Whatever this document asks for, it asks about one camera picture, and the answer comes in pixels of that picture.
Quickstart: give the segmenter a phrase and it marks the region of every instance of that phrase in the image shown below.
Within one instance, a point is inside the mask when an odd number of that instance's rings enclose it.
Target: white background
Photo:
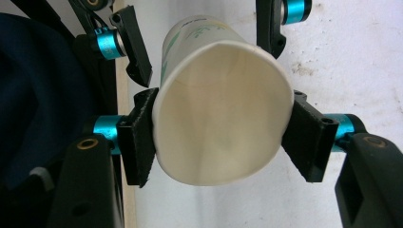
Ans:
[[[67,1],[49,2],[74,34],[83,33]],[[151,87],[159,86],[163,39],[186,16],[215,16],[256,43],[254,1],[125,2],[137,13],[154,70]],[[1,1],[0,11],[21,14],[10,1]],[[403,148],[402,21],[400,0],[314,0],[306,22],[282,27],[287,45],[278,61],[319,111],[354,113],[371,133]],[[130,97],[144,89],[128,86]],[[324,182],[306,183],[280,149],[257,174],[218,187],[178,183],[155,161],[147,185],[136,189],[138,227],[341,227],[334,186],[343,160],[332,154]]]

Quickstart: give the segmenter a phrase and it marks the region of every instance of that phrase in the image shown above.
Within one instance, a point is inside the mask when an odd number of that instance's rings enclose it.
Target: black plastic bracket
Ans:
[[[343,227],[403,227],[403,154],[390,141],[354,134],[336,184]]]
[[[257,45],[277,59],[286,44],[280,33],[281,0],[256,0],[256,16]]]
[[[335,142],[338,122],[325,117],[295,91],[293,112],[281,145],[308,182],[321,182]]]
[[[82,137],[68,147],[48,227],[124,227],[110,147],[103,135]]]
[[[133,6],[113,13],[109,19],[110,23],[118,29],[125,45],[125,51],[130,61],[126,68],[128,76],[140,86],[148,87],[151,80],[152,67]]]
[[[154,161],[152,107],[159,89],[151,88],[134,96],[135,107],[117,125],[127,184],[143,187]]]

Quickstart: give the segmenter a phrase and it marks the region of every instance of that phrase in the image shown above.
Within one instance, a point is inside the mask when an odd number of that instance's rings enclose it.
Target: paper cup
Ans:
[[[245,178],[276,155],[292,106],[292,89],[270,54],[213,17],[188,17],[163,43],[152,114],[157,159],[187,184]]]

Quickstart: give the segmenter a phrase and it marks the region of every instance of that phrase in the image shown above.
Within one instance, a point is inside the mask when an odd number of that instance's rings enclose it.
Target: screw hole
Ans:
[[[326,124],[333,124],[334,123],[334,121],[332,119],[329,119],[329,118],[322,118],[321,120]]]
[[[116,23],[121,22],[121,16],[119,15],[113,15],[112,20]]]
[[[99,4],[99,0],[86,0],[91,6],[96,7]]]
[[[283,46],[284,46],[284,41],[283,41],[283,40],[279,40],[279,41],[278,41],[278,45],[279,45],[280,47],[283,47]]]
[[[79,148],[81,150],[86,150],[86,149],[90,149],[90,148],[94,147],[97,144],[98,144],[98,141],[96,139],[87,139],[87,140],[83,140],[83,141],[79,142],[77,144],[77,148]]]
[[[91,203],[88,201],[80,202],[73,207],[71,215],[74,217],[81,217],[87,214],[91,210]]]

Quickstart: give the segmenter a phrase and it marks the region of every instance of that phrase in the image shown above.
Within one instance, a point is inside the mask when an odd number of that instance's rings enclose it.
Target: dark blue fabric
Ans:
[[[64,38],[0,13],[0,178],[8,188],[63,152],[96,111]]]

